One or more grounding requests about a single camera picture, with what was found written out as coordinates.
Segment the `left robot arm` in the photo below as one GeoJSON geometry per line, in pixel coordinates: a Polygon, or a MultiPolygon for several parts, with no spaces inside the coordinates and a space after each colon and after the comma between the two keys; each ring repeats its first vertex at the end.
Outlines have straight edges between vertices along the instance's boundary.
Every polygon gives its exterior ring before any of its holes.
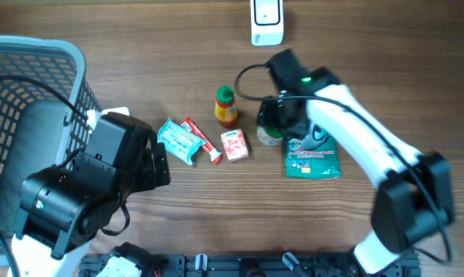
{"type": "Polygon", "coordinates": [[[169,183],[165,146],[153,128],[129,115],[102,115],[86,147],[22,183],[11,274],[72,274],[98,232],[118,235],[106,227],[131,194],[169,183]]]}

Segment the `red white stick packet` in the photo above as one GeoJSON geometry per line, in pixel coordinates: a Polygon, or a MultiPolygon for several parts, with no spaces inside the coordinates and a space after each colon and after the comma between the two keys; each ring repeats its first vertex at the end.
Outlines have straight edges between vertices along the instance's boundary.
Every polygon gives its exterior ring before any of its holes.
{"type": "Polygon", "coordinates": [[[190,117],[184,118],[180,125],[187,131],[197,135],[199,138],[205,141],[205,144],[202,146],[202,148],[210,155],[210,159],[213,164],[218,165],[222,161],[222,153],[209,141],[208,137],[190,117]]]}

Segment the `teal white small packet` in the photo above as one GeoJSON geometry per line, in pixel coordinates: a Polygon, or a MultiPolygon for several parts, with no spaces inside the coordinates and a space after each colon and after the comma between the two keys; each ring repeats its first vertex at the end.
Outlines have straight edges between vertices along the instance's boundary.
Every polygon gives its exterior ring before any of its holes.
{"type": "Polygon", "coordinates": [[[206,144],[205,140],[192,134],[170,118],[159,129],[158,143],[163,143],[165,150],[172,153],[187,165],[193,165],[192,156],[206,144]]]}

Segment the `white barcode scanner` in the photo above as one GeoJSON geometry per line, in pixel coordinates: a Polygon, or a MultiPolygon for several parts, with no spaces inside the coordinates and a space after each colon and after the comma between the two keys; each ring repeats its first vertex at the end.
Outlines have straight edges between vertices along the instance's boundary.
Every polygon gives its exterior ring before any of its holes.
{"type": "Polygon", "coordinates": [[[280,45],[284,36],[283,0],[250,0],[251,43],[280,45]]]}

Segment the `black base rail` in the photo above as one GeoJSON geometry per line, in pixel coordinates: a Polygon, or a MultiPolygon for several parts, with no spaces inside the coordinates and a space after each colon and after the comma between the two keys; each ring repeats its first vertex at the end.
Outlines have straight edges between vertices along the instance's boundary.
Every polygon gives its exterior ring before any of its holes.
{"type": "MultiPolygon", "coordinates": [[[[207,268],[198,265],[197,256],[153,255],[148,271],[142,276],[384,276],[420,277],[422,270],[417,255],[409,255],[376,275],[362,273],[348,254],[341,252],[296,255],[297,269],[290,269],[280,255],[208,256],[207,268]]],[[[97,276],[108,267],[110,255],[89,255],[81,261],[78,276],[97,276]]]]}

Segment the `green lid jar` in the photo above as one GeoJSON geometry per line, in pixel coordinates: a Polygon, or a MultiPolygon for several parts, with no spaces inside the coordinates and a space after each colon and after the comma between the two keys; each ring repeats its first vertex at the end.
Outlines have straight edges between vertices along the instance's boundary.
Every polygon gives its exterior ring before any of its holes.
{"type": "Polygon", "coordinates": [[[281,134],[276,134],[276,133],[271,133],[268,132],[268,129],[263,127],[263,126],[258,126],[257,131],[256,131],[258,140],[263,144],[267,146],[274,146],[274,145],[279,145],[283,137],[281,134]]]}

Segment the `green 3M glove package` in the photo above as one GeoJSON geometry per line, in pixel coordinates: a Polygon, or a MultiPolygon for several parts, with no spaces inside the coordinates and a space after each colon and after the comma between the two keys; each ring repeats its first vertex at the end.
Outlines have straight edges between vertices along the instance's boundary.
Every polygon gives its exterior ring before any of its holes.
{"type": "Polygon", "coordinates": [[[297,179],[336,179],[342,176],[337,143],[323,128],[312,125],[303,139],[285,143],[285,174],[297,179]]]}

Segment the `grey plastic shopping basket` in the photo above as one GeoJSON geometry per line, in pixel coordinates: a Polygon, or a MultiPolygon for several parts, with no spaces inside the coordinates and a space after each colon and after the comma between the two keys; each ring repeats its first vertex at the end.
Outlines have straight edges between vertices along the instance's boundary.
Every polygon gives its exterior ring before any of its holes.
{"type": "Polygon", "coordinates": [[[71,42],[0,35],[0,233],[12,240],[19,189],[32,173],[86,146],[101,108],[71,42]]]}

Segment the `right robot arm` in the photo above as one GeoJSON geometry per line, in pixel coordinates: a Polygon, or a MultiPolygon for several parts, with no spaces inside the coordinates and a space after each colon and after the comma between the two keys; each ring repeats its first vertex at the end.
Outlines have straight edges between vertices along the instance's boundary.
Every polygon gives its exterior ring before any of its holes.
{"type": "Polygon", "coordinates": [[[352,251],[359,273],[380,275],[416,244],[454,223],[449,162],[393,135],[325,67],[308,71],[290,49],[264,66],[279,91],[262,100],[257,123],[313,149],[335,139],[376,190],[372,231],[352,251]]]}

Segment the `red yellow sauce bottle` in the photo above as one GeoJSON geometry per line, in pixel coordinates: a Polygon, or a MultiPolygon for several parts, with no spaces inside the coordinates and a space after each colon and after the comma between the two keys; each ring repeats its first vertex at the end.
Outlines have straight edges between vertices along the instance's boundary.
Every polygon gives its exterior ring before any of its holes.
{"type": "Polygon", "coordinates": [[[220,87],[216,93],[215,117],[219,124],[225,128],[232,128],[238,121],[235,93],[227,85],[220,87]]]}

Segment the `red white tissue pack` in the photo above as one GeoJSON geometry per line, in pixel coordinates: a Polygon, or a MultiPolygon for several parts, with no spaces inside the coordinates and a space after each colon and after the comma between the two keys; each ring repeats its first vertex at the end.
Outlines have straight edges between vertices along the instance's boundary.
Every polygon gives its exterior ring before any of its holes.
{"type": "Polygon", "coordinates": [[[222,133],[221,141],[225,149],[226,157],[230,162],[247,158],[249,156],[245,136],[240,128],[222,133]]]}

